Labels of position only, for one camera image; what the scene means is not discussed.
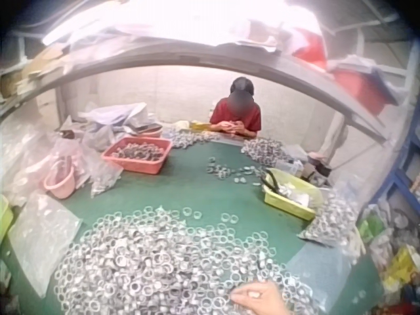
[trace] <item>woman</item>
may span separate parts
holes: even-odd
[[[251,80],[237,78],[230,87],[229,97],[217,103],[210,118],[210,130],[255,138],[261,130],[261,111],[253,95]]]

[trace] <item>person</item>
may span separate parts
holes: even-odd
[[[253,282],[235,288],[230,299],[256,315],[289,315],[289,311],[274,282]]]
[[[222,98],[213,111],[210,130],[255,138],[261,130],[261,111],[253,95],[251,80],[235,79],[229,97]]]

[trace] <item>fluorescent light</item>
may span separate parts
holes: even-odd
[[[63,36],[68,35],[75,30],[80,30],[99,18],[104,18],[107,15],[110,15],[118,6],[119,2],[117,1],[107,1],[93,8],[87,9],[53,29],[43,38],[42,42],[44,45],[48,46],[55,41],[58,41]]]

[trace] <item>scissors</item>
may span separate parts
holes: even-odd
[[[277,194],[277,195],[281,195],[280,194],[280,188],[278,186],[278,182],[276,180],[276,177],[274,176],[274,174],[272,173],[272,171],[270,171],[269,169],[266,169],[265,172],[267,174],[270,175],[271,180],[273,182],[273,184],[270,184],[266,179],[265,179],[265,174],[261,175],[261,181],[262,183],[267,186],[273,193]]]

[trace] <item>curved metal arch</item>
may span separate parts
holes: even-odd
[[[143,40],[138,43],[138,48],[105,60],[80,64],[70,73],[64,74],[63,68],[56,69],[36,79],[36,89],[8,101],[0,114],[3,116],[6,111],[49,89],[83,77],[123,68],[167,65],[230,70],[285,85],[341,112],[347,124],[372,139],[378,142],[386,140],[385,130],[375,117],[328,75],[312,69],[305,62],[255,47],[235,44],[212,47],[167,39]]]

